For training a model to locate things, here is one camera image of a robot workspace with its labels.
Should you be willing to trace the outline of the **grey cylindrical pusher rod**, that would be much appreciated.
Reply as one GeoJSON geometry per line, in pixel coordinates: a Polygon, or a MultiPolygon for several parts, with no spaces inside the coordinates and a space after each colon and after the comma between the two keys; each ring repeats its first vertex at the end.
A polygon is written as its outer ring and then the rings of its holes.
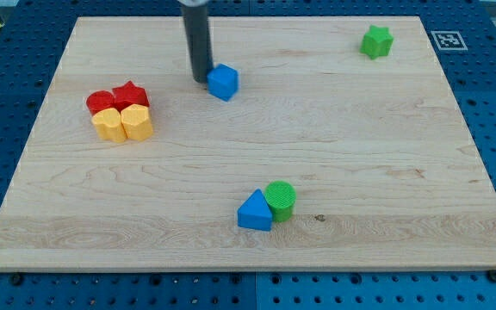
{"type": "Polygon", "coordinates": [[[193,79],[206,84],[214,68],[208,0],[180,0],[180,5],[193,79]]]}

